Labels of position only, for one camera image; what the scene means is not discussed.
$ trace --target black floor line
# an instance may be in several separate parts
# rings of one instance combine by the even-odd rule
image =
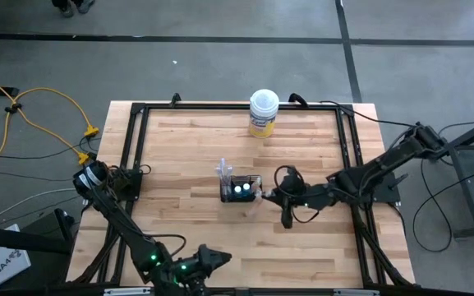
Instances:
[[[234,44],[341,44],[340,38],[304,37],[212,37],[212,36],[129,36],[0,33],[0,40],[90,41],[90,42],[184,42]]]
[[[386,46],[471,46],[474,40],[437,40],[437,39],[350,39],[352,45]]]

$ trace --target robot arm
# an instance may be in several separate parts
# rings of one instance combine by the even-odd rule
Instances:
[[[143,282],[146,284],[151,281],[157,296],[183,294],[179,284],[182,284],[185,292],[190,295],[209,295],[204,285],[205,278],[229,262],[231,254],[210,250],[202,244],[193,256],[174,261],[165,245],[144,234],[119,206],[114,192],[108,186],[109,178],[107,166],[94,162],[76,173],[73,183],[78,193],[92,202],[94,208],[125,239],[131,249],[132,262]],[[94,274],[91,271],[85,278],[92,278],[91,273]]]
[[[322,210],[338,201],[361,204],[370,201],[368,192],[373,192],[382,178],[394,169],[414,158],[427,159],[443,149],[445,142],[431,127],[417,124],[405,133],[403,140],[367,164],[346,168],[327,177],[328,182],[316,185],[304,183],[301,174],[292,166],[283,181],[263,198],[283,209],[281,221],[284,228],[292,227],[292,209],[306,206]]]

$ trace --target concrete floor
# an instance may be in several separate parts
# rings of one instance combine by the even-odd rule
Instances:
[[[474,39],[474,1],[343,0],[351,38]],[[46,0],[0,0],[0,30],[104,35],[259,36],[340,38],[333,0],[98,0],[86,16],[62,19]],[[380,118],[421,121],[440,129],[474,120],[473,47],[353,46],[363,102],[375,103]],[[352,102],[343,46],[333,44],[92,43],[0,40],[0,84],[26,90],[56,88],[73,96],[103,127],[114,99],[240,100],[260,88],[287,99],[292,92],[310,101]],[[30,119],[77,143],[85,123],[56,95],[23,99]],[[0,142],[7,99],[0,98]],[[386,145],[401,127],[381,126]],[[456,137],[465,128],[444,134]],[[14,116],[5,155],[46,155],[64,146]],[[70,178],[78,170],[70,152],[49,160],[0,160],[0,170],[44,178]],[[412,161],[398,173],[407,229],[427,192]],[[456,180],[442,164],[427,164],[433,192]],[[0,210],[37,192],[71,187],[0,175]],[[47,206],[71,193],[40,198],[16,208],[10,219]],[[472,226],[460,188],[439,199],[455,229]],[[81,200],[62,208],[79,219]],[[26,225],[37,214],[17,220]],[[447,229],[433,205],[419,217],[420,239],[440,247]],[[443,253],[419,248],[411,231],[408,247],[416,281],[425,287],[474,292],[474,238]]]

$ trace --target person's foot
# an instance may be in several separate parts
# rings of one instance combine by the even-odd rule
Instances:
[[[74,11],[72,10],[72,5],[70,3],[67,4],[67,7],[58,9],[63,17],[69,18],[74,16]]]
[[[89,12],[90,7],[94,4],[94,0],[83,0],[80,6],[77,6],[78,12],[81,14],[86,14]]]

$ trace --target butcher block tabletop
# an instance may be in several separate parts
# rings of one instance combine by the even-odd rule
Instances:
[[[110,104],[98,154],[107,165],[120,164],[131,103]],[[373,104],[353,106],[357,112],[377,118]],[[139,117],[128,164],[135,154]],[[384,152],[379,125],[359,116],[355,119],[367,162]],[[243,215],[251,203],[222,203],[214,170],[225,158],[234,175],[261,175],[264,190],[269,190],[274,187],[276,168],[291,164],[307,183],[325,183],[326,176],[343,168],[335,113],[281,110],[273,135],[266,139],[251,136],[248,123],[246,110],[151,110],[141,163],[150,165],[152,172],[143,177],[133,220],[146,234],[185,236],[187,245],[176,257],[189,257],[202,243],[230,252],[232,260],[206,280],[208,287],[362,287],[348,206],[339,203],[325,208],[312,222],[294,221],[292,229],[284,229],[281,210],[271,202],[264,201],[253,216]],[[344,126],[352,151],[346,118]],[[385,204],[374,204],[373,211],[381,247],[413,282],[399,216]],[[296,209],[300,220],[313,213]],[[91,208],[83,214],[67,280],[74,280],[92,262],[104,243],[106,230],[107,221],[99,212]],[[182,243],[176,238],[161,241],[170,252]],[[376,280],[373,256],[368,247],[366,250],[370,274]],[[109,276],[116,249],[112,254]],[[143,285],[129,248],[121,284]]]

